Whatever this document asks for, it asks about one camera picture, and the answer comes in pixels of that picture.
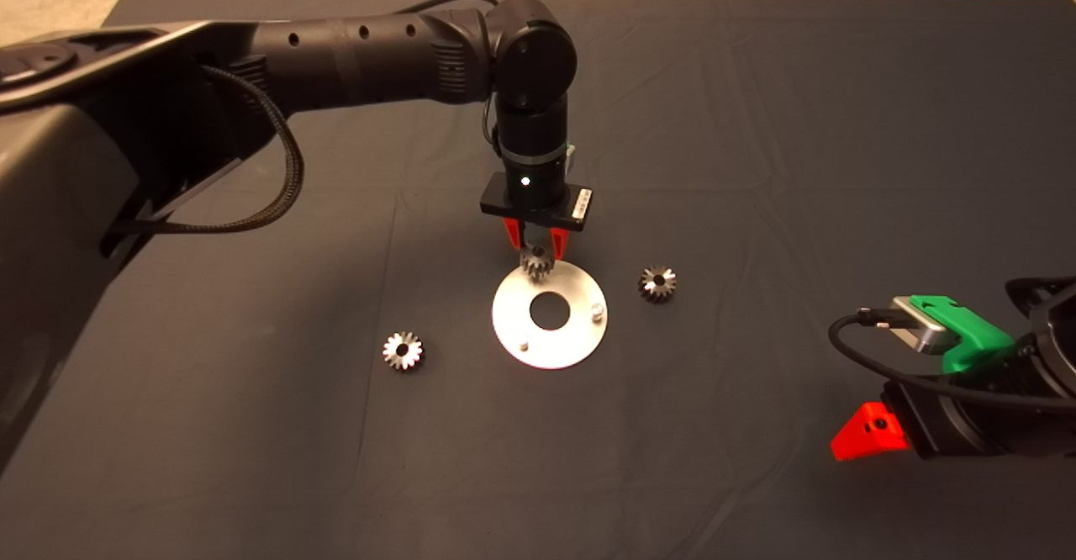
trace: dark gray tablecloth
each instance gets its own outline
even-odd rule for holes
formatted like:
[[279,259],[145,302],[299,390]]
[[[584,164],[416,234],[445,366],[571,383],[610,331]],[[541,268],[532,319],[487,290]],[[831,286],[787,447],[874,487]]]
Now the dark gray tablecloth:
[[[414,0],[121,0],[110,24]],[[831,319],[1071,274],[1067,0],[546,0],[576,40],[568,260],[601,346],[543,373],[489,311],[514,254],[478,211],[480,106],[294,117],[298,205],[155,240],[109,291],[0,480],[3,558],[1048,558],[1076,465],[827,444],[881,381]],[[279,187],[273,145],[176,220]],[[678,269],[664,307],[638,271]],[[414,330],[428,365],[381,364]],[[908,368],[897,341],[861,342]]]

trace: mounting hole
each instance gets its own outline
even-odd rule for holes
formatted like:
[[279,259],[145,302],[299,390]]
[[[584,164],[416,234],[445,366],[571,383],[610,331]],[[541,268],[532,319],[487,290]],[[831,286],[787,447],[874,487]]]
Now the mounting hole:
[[556,331],[568,322],[571,308],[563,295],[547,291],[530,300],[530,320],[546,331]]

